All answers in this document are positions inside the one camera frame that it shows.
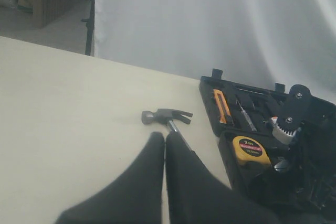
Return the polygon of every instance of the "floor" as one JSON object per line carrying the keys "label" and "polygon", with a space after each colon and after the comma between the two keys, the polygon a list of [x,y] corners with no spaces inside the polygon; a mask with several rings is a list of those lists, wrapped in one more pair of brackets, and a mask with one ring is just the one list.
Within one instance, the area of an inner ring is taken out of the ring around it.
{"label": "floor", "polygon": [[38,29],[32,25],[32,14],[0,7],[0,36],[84,54],[87,29],[80,20],[89,12],[90,2],[84,1]]}

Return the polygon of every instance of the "tape measure label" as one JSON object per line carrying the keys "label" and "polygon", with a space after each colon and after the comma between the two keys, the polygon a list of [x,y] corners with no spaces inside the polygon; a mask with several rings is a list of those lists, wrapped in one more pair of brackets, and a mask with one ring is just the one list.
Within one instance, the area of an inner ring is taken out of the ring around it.
{"label": "tape measure label", "polygon": [[254,156],[254,157],[260,157],[263,153],[263,150],[260,148],[260,146],[251,141],[250,139],[243,138],[239,141],[239,146],[242,148],[244,152],[246,152],[248,155]]}

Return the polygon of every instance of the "white backdrop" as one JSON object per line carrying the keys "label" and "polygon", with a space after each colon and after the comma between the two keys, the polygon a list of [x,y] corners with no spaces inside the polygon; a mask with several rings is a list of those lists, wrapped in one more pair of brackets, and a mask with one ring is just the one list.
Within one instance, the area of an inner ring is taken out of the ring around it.
{"label": "white backdrop", "polygon": [[96,0],[95,55],[336,102],[336,0]]}

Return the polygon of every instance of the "yellow tape measure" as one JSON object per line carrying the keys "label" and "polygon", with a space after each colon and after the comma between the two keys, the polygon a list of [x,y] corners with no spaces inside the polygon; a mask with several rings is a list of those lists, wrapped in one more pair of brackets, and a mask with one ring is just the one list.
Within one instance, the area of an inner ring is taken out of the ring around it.
{"label": "yellow tape measure", "polygon": [[239,165],[253,161],[270,166],[271,161],[265,149],[256,140],[247,136],[237,136],[232,141]]}

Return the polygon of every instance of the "table surface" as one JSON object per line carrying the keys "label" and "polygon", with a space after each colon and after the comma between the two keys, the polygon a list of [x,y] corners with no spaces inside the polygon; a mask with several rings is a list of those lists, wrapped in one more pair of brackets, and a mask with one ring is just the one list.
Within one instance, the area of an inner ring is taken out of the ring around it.
{"label": "table surface", "polygon": [[[135,159],[158,124],[141,112],[194,113],[176,122],[229,185],[198,80],[0,37],[0,223],[54,223]],[[165,183],[163,223],[169,222]]]}

